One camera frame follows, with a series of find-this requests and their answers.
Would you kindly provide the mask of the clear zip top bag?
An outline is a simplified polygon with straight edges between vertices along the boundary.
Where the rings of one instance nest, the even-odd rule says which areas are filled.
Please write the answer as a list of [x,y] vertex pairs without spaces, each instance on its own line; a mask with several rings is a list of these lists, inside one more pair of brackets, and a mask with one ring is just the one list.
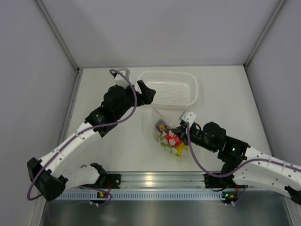
[[179,161],[188,156],[188,146],[172,132],[180,125],[180,115],[178,110],[160,109],[154,105],[145,114],[147,133],[155,147]]

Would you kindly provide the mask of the red fake tomato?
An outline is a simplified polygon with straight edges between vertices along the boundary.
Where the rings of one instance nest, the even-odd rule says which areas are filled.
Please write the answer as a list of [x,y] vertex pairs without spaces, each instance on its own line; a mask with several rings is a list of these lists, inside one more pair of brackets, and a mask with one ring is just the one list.
[[167,140],[167,143],[169,143],[172,146],[177,146],[180,143],[182,143],[179,137],[171,131],[165,136],[165,139]]

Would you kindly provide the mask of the green fake grapes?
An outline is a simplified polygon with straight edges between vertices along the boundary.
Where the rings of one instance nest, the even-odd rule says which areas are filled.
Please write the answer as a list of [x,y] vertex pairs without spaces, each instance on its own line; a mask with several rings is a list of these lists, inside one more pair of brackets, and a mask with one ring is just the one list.
[[160,145],[163,147],[163,149],[170,154],[176,155],[177,154],[177,149],[175,146],[170,145],[169,143],[160,141]]

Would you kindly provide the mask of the dark purple fake fruit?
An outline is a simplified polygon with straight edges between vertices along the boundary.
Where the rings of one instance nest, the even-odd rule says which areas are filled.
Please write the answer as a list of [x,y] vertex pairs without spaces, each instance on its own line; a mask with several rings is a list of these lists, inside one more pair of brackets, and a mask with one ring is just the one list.
[[155,134],[165,137],[170,131],[170,127],[161,119],[155,123]]

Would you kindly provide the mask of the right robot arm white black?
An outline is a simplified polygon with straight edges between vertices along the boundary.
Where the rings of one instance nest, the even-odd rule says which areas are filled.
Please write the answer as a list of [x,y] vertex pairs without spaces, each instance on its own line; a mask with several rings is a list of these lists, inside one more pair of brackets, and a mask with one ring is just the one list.
[[219,174],[197,165],[206,174],[219,178],[225,187],[233,184],[264,188],[301,203],[301,168],[256,150],[248,143],[229,137],[226,130],[214,122],[200,127],[182,121],[171,130],[185,145],[193,144],[217,153],[224,165]]

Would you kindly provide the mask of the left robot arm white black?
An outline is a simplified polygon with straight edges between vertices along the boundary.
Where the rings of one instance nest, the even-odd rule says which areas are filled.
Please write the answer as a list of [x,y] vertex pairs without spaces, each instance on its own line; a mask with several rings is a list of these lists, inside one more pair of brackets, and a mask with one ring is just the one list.
[[46,201],[53,201],[69,188],[83,185],[103,187],[107,172],[98,163],[83,164],[73,172],[68,167],[90,144],[129,119],[125,116],[127,111],[133,115],[137,107],[153,102],[156,91],[142,80],[138,80],[137,84],[139,91],[130,82],[110,87],[101,105],[84,119],[72,135],[43,157],[32,157],[27,162],[30,188],[35,187]]

